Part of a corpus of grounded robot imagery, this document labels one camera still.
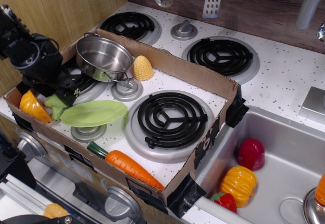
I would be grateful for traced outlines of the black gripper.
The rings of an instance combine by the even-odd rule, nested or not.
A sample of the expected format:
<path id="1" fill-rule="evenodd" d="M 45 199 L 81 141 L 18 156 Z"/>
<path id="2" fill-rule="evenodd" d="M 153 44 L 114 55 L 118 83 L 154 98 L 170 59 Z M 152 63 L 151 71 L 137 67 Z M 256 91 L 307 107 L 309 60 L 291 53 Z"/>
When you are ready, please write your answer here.
<path id="1" fill-rule="evenodd" d="M 62 68 L 58 43 L 40 34 L 9 33 L 9 60 L 23 82 L 45 96 L 53 93 L 68 107 L 80 89 Z"/>

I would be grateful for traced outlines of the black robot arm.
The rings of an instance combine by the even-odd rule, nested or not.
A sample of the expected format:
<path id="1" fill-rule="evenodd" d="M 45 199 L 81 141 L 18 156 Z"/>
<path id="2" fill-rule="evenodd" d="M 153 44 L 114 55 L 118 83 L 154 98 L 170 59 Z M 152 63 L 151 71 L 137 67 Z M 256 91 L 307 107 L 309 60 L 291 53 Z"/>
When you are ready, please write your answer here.
<path id="1" fill-rule="evenodd" d="M 53 94 L 72 106 L 80 90 L 62 68 L 59 44 L 41 34 L 31 34 L 8 5 L 1 5 L 1 60 L 8 58 L 22 74 L 25 85 L 45 97 Z"/>

